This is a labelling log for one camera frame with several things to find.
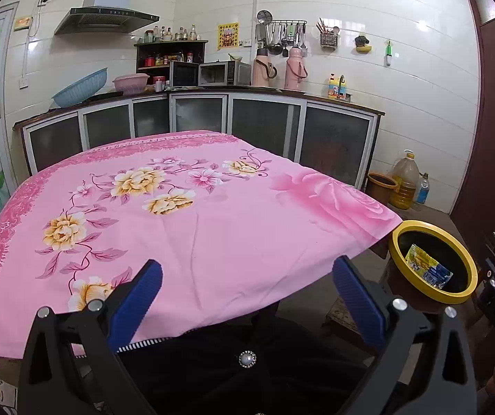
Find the blue yellow snack packet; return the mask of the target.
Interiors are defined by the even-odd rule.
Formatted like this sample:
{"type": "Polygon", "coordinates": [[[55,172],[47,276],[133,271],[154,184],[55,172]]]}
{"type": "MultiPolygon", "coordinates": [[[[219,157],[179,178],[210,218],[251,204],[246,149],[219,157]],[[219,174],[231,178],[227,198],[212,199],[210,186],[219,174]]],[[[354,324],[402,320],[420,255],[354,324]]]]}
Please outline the blue yellow snack packet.
{"type": "Polygon", "coordinates": [[[443,289],[453,276],[453,273],[442,266],[438,260],[433,259],[425,250],[414,243],[409,248],[405,261],[416,272],[416,275],[433,288],[443,289]]]}

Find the yellow rimmed trash bin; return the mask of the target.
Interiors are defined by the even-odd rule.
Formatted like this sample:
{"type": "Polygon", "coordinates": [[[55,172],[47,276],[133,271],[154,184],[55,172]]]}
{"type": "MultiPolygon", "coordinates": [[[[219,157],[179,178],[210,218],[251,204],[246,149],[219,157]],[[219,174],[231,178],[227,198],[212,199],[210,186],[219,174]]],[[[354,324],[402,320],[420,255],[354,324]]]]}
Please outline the yellow rimmed trash bin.
{"type": "Polygon", "coordinates": [[[381,284],[423,312],[457,307],[473,296],[478,271],[461,242],[420,220],[405,220],[391,233],[381,284]]]}

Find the pink floral tablecloth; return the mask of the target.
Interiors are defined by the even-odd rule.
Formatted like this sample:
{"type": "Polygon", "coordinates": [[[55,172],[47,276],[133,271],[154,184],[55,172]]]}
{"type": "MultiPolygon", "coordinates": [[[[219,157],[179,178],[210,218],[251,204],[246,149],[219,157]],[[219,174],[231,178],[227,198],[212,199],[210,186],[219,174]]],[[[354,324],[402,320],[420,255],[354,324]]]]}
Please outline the pink floral tablecloth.
{"type": "Polygon", "coordinates": [[[136,341],[255,312],[356,257],[400,223],[345,184],[233,136],[188,131],[96,147],[28,178],[0,214],[0,357],[36,311],[79,311],[153,259],[136,341]]]}

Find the yellow detergent bottles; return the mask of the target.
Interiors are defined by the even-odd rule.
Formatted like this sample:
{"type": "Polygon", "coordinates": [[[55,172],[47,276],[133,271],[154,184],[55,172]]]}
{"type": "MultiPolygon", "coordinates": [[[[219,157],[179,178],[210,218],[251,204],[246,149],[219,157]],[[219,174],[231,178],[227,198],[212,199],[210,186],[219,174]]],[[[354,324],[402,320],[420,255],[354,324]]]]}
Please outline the yellow detergent bottles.
{"type": "Polygon", "coordinates": [[[330,74],[328,81],[328,99],[347,99],[347,83],[344,75],[330,74]]]}

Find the right pink thermos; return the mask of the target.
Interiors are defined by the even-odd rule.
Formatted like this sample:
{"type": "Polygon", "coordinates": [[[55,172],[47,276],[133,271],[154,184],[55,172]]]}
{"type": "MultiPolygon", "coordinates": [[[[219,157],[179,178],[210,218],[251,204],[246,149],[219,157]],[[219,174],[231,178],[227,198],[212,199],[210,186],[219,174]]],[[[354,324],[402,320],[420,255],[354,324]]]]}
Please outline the right pink thermos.
{"type": "Polygon", "coordinates": [[[308,77],[304,66],[302,50],[292,47],[286,63],[284,88],[289,91],[300,91],[303,81],[308,77]]]}

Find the pink plastic basin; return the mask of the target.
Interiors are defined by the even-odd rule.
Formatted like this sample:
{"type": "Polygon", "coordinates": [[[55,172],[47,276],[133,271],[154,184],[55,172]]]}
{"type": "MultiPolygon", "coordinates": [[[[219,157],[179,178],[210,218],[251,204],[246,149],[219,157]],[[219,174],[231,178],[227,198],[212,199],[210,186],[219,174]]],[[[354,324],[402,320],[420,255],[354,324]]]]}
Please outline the pink plastic basin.
{"type": "Polygon", "coordinates": [[[135,73],[119,76],[113,80],[117,92],[123,95],[136,95],[144,92],[148,83],[149,75],[146,73],[135,73]]]}

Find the blue plastic basin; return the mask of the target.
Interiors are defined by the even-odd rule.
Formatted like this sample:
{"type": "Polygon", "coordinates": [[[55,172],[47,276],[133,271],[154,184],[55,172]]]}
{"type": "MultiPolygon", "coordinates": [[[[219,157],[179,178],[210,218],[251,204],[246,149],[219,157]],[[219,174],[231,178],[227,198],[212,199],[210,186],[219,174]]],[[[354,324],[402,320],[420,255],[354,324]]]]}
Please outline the blue plastic basin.
{"type": "Polygon", "coordinates": [[[60,108],[78,105],[95,95],[102,89],[108,78],[108,69],[101,68],[78,81],[69,84],[53,97],[54,103],[60,108]]]}

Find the left pink thermos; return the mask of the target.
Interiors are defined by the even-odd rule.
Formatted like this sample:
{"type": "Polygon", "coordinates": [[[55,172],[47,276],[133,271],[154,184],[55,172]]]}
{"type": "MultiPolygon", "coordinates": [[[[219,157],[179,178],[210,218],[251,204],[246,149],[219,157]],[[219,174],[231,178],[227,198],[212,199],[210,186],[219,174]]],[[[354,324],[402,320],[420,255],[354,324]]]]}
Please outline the left pink thermos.
{"type": "Polygon", "coordinates": [[[255,87],[269,87],[278,72],[270,62],[266,48],[259,48],[252,66],[252,85],[255,87]]]}

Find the silver microwave oven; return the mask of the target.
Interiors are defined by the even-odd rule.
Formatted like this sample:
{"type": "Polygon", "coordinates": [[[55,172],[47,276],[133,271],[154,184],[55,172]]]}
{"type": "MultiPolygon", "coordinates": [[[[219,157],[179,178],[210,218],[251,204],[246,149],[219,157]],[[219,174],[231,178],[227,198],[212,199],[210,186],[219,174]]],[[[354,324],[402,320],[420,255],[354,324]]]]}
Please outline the silver microwave oven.
{"type": "Polygon", "coordinates": [[[199,66],[199,86],[249,86],[251,66],[241,61],[216,61],[199,66]]]}

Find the chopstick holder basket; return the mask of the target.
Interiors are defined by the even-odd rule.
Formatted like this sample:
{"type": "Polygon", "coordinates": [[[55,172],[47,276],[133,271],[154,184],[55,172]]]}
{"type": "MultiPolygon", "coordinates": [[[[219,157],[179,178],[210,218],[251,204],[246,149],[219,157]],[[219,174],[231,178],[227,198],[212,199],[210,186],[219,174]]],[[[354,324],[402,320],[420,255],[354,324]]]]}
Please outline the chopstick holder basket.
{"type": "Polygon", "coordinates": [[[326,25],[322,18],[318,19],[316,26],[320,32],[320,46],[324,50],[336,50],[339,43],[340,28],[326,25]]]}

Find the dark spice shelf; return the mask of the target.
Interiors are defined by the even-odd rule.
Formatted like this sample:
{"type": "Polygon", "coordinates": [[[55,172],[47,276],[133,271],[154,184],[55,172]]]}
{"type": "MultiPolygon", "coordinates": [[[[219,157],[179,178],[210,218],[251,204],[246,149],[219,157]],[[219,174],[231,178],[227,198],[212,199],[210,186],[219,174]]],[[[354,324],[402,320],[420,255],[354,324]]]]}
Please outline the dark spice shelf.
{"type": "Polygon", "coordinates": [[[148,75],[148,84],[163,80],[169,88],[197,87],[206,40],[173,40],[135,44],[136,72],[148,75]]]}

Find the hanging utensil rack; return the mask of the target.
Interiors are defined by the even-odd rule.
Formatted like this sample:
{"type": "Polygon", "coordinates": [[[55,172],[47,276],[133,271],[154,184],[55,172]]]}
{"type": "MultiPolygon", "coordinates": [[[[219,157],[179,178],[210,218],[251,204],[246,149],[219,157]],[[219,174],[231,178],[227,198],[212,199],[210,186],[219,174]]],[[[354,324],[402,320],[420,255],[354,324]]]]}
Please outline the hanging utensil rack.
{"type": "Polygon", "coordinates": [[[297,48],[302,57],[308,55],[308,46],[305,44],[307,21],[276,19],[266,9],[259,10],[255,20],[258,49],[266,49],[268,54],[288,57],[290,50],[297,48]]]}

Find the range hood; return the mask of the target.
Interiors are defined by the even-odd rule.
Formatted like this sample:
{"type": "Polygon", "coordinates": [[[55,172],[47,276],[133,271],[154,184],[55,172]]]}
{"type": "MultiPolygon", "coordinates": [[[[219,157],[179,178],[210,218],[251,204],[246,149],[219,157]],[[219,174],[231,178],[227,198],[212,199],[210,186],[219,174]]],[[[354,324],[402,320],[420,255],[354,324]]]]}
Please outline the range hood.
{"type": "Polygon", "coordinates": [[[160,20],[157,15],[130,9],[129,3],[130,0],[83,0],[81,7],[69,9],[54,35],[129,34],[160,20]]]}

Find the yellow black wall hook toy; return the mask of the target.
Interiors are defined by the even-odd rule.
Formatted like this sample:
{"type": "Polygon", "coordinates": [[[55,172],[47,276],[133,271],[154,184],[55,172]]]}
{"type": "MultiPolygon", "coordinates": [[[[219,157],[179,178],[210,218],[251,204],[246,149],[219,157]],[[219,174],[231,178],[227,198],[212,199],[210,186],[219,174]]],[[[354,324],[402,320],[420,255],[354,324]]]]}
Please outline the yellow black wall hook toy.
{"type": "Polygon", "coordinates": [[[364,35],[359,35],[354,39],[355,50],[359,54],[368,54],[372,50],[369,39],[364,35]]]}

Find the yellow wall poster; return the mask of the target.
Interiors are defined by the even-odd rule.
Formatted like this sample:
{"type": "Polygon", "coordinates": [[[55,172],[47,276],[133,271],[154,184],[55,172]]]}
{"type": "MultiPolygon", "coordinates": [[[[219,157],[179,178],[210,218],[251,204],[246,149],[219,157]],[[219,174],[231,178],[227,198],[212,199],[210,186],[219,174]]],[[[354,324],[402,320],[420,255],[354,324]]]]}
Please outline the yellow wall poster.
{"type": "Polygon", "coordinates": [[[217,50],[238,48],[240,43],[238,21],[217,26],[217,50]]]}

